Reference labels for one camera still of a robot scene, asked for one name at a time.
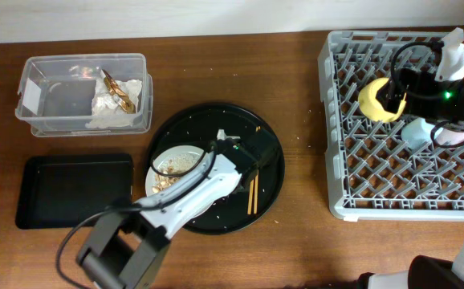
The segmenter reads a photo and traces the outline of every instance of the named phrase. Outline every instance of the chopsticks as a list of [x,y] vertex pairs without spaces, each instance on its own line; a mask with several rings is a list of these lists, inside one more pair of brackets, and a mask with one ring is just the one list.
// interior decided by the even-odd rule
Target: chopsticks
[[258,204],[258,174],[255,176],[255,179],[250,183],[250,195],[248,196],[248,214],[251,214],[253,209],[254,214],[257,213],[257,204]]

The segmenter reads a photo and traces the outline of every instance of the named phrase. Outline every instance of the white wall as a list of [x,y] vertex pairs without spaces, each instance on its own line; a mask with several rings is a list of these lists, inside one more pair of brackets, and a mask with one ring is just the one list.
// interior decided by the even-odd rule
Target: white wall
[[0,43],[464,24],[464,0],[0,0]]

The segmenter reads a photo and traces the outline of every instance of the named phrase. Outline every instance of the black round tray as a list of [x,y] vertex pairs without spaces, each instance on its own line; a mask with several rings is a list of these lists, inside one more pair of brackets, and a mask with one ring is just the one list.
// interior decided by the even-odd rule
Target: black round tray
[[[206,149],[203,144],[216,140],[219,128],[229,136],[247,139],[259,125],[275,134],[259,116],[233,104],[199,104],[187,108],[170,117],[156,132],[147,152],[144,175],[157,150],[184,143],[201,143],[201,148]],[[278,197],[283,183],[285,164],[282,146],[278,139],[277,142],[280,148],[278,160],[259,171],[257,214],[247,214],[249,192],[237,191],[217,200],[205,213],[187,222],[184,228],[202,234],[225,234],[240,230],[265,214]]]

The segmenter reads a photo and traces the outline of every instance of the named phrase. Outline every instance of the yellow object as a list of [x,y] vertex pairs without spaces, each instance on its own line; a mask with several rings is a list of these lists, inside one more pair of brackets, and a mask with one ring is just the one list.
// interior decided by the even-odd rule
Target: yellow object
[[250,195],[248,196],[248,214],[251,214],[251,202],[254,199],[254,182],[255,180],[251,180],[250,182]]
[[405,98],[400,102],[400,107],[396,114],[386,112],[382,104],[376,99],[376,94],[388,81],[389,78],[387,77],[375,79],[359,93],[359,108],[370,120],[388,123],[397,120],[403,113],[403,109],[407,104]]
[[121,108],[127,113],[135,113],[136,112],[136,105],[130,100],[128,95],[123,92],[120,88],[120,85],[104,70],[102,69],[102,73],[104,77],[104,83],[109,93],[114,101],[116,101]]

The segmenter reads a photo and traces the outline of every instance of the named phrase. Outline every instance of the label on container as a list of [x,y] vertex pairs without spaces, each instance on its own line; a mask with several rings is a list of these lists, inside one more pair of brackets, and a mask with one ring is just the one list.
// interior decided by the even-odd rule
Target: label on container
[[23,93],[22,104],[35,115],[38,114],[40,96],[41,88],[39,88],[39,86],[31,79],[27,79],[25,84],[25,92]]

